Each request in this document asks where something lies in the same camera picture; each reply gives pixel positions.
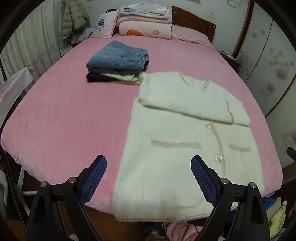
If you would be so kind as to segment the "white fluffy cardigan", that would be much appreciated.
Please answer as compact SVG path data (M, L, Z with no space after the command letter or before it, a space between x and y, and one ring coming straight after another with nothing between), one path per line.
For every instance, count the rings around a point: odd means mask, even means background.
M209 216L191 171L198 155L220 177L257 184L261 161L241 101L210 80L142 73L113 196L117 220L179 221Z

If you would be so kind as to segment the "pink clothes on floor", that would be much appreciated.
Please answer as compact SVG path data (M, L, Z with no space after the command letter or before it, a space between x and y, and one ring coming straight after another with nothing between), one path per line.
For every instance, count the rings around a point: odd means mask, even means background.
M152 226L144 228L145 240L195 240L202 230L202 226L196 226L188 222L152 223Z

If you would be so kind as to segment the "pink plush bed sheet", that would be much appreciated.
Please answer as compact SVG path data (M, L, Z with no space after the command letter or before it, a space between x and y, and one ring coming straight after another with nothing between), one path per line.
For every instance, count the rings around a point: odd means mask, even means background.
M282 168L267 122L250 90L215 48L175 39L114 35L146 49L149 73L178 71L211 80L239 99L250 117L263 172L264 193L282 185ZM3 149L31 176L50 184L78 175L98 155L107 170L88 206L112 213L114 185L138 86L88 83L86 63L110 39L89 38L68 52L33 85L6 122Z

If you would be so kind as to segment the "floral wardrobe doors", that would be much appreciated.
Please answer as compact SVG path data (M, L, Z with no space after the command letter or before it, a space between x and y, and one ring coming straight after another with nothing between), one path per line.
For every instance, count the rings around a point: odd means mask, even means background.
M263 115L271 116L295 76L295 50L278 24L257 3L253 4L237 61L238 75Z

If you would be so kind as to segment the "dark wooden nightstand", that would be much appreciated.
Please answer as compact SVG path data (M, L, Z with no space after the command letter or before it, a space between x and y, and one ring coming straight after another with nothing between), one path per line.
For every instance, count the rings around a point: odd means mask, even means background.
M241 64L238 63L228 52L218 50L220 55L226 60L226 62L234 69L235 72L238 72L238 69L241 67Z

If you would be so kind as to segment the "white gift bag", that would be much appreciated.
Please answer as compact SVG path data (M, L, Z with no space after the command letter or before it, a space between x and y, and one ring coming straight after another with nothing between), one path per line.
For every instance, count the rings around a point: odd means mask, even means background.
M25 90L28 85L33 82L34 68L25 67L18 72L11 75L5 84L1 87L1 99L0 99L0 124L2 126L8 112L11 107Z

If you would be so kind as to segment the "folded black garment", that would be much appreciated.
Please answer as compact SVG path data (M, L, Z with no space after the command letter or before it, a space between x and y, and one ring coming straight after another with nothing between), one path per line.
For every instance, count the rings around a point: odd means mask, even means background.
M116 79L108 77L106 75L103 74L99 74L99 73L91 73L89 72L86 75L86 79L89 83L94 83L94 82L105 82L105 83L109 83L109 82L114 82L116 81Z

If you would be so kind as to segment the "folded light green garment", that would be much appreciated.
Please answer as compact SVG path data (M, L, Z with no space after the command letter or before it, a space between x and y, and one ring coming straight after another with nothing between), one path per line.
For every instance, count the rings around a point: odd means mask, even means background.
M100 77L106 79L109 82L123 82L126 84L140 85L139 75L145 72L147 68L149 68L150 66L151 66L151 62L147 61L144 65L144 69L140 73L126 74L126 75L103 73L103 74L100 74Z

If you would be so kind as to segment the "pink flat pillow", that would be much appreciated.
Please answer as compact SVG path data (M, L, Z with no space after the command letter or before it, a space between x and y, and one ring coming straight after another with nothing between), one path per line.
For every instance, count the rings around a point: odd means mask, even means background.
M171 37L176 40L200 44L208 48L213 48L213 45L205 34L191 28L172 25Z

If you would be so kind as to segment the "folded blue jeans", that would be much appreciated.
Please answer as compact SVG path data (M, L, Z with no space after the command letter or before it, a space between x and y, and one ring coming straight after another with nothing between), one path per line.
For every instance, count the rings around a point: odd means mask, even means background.
M134 48L119 41L112 41L95 53L87 62L89 72L119 75L138 74L149 61L146 49Z

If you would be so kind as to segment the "white pleated curtain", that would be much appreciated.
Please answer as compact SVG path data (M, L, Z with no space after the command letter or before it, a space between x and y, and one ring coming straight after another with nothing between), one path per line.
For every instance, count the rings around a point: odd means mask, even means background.
M60 40L65 5L62 1L44 1L20 24L1 52L7 77L25 68L34 68L37 81L61 58L67 47Z

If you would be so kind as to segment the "dark wooden headboard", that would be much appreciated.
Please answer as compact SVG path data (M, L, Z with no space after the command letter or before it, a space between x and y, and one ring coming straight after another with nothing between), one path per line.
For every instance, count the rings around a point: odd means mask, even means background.
M118 11L117 9L108 9L106 12ZM215 24L186 11L184 9L172 6L172 25L191 28L205 34L209 41L212 42L215 33Z

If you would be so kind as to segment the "pink folded quilt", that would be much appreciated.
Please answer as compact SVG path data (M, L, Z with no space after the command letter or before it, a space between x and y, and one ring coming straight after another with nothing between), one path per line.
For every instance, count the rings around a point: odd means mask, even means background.
M152 38L171 38L171 19L156 19L143 16L122 16L116 21L120 35L145 36Z

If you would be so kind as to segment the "pink cartoon pillow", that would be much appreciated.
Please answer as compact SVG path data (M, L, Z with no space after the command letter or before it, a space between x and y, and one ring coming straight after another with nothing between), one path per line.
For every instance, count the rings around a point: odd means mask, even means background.
M92 37L110 39L116 26L118 11L101 14L92 32Z

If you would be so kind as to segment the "floral folded blanket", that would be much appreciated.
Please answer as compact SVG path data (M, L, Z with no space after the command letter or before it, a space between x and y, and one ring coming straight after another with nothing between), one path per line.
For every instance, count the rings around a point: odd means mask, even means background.
M140 16L157 20L172 20L172 6L154 2L141 2L122 6L118 9L118 17Z

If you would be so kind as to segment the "green puffer jacket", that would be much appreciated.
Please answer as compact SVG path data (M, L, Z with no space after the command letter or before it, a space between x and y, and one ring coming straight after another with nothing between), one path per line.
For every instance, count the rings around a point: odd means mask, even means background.
M90 18L79 1L62 1L64 5L60 41L69 40L73 34L89 28Z

